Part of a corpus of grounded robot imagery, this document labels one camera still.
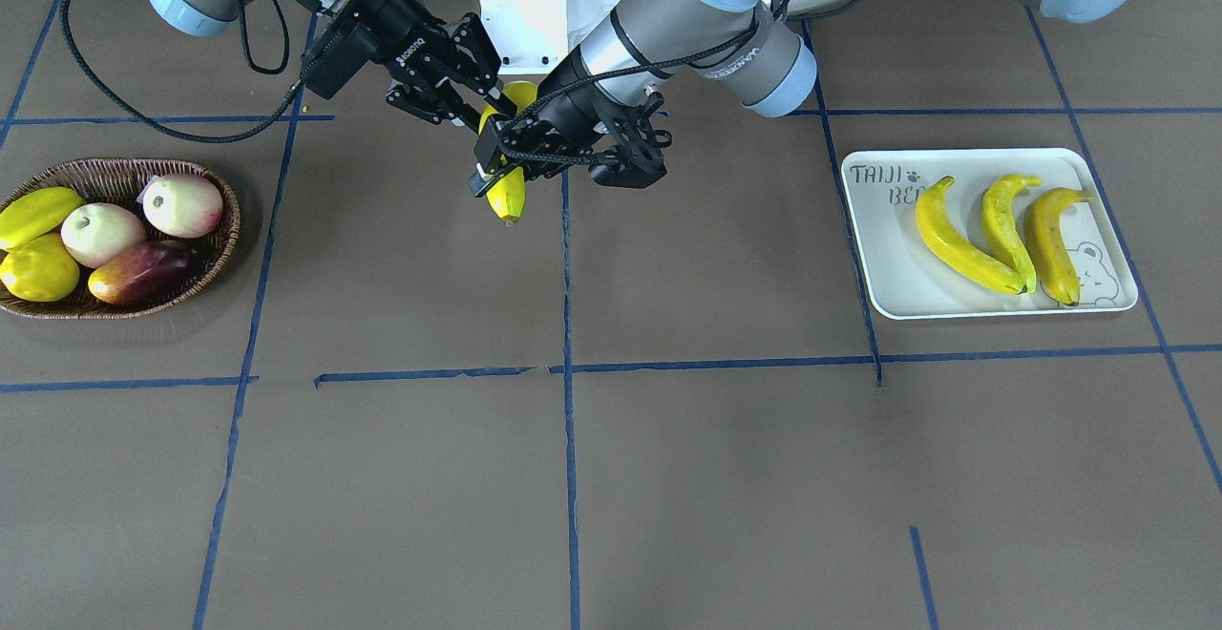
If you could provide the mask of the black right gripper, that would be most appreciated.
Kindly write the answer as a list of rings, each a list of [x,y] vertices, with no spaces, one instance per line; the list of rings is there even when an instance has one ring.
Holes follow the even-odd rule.
[[[349,16],[371,32],[376,43],[371,63],[411,83],[386,92],[386,104],[397,111],[473,133],[484,114],[522,112],[522,82],[499,79],[502,59],[475,12],[446,22],[422,0],[352,0]],[[451,85],[472,92],[483,104],[467,103]]]

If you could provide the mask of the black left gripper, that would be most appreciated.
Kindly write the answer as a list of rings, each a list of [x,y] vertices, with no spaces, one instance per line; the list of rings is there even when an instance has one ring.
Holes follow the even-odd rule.
[[[587,72],[554,72],[527,109],[524,118],[486,117],[477,126],[477,166],[468,178],[473,195],[486,197],[506,179],[496,193],[523,199],[525,177],[552,178],[572,166],[587,166],[591,178],[620,177],[622,103],[606,94],[601,82]],[[525,153],[554,160],[528,159]]]

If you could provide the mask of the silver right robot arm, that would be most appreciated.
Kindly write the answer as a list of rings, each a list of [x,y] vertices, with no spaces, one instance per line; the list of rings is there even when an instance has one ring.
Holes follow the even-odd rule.
[[[191,35],[218,35],[240,21],[251,0],[148,0],[158,16]],[[501,59],[477,15],[455,24],[433,16],[423,0],[296,0],[327,18],[327,28],[302,57],[302,85],[332,98],[369,63],[389,70],[386,103],[429,125],[452,121],[477,129],[481,107],[462,88],[507,111]]]

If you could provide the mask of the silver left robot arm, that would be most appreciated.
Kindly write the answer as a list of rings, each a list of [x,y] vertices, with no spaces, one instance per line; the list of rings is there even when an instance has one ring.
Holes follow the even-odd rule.
[[[521,168],[527,179],[587,166],[601,186],[643,189],[664,177],[664,138],[649,122],[660,87],[694,70],[764,117],[794,111],[816,79],[789,21],[855,0],[480,0],[512,74],[541,74],[538,96],[477,140],[470,187],[486,197]],[[1015,0],[1088,24],[1127,0]]]

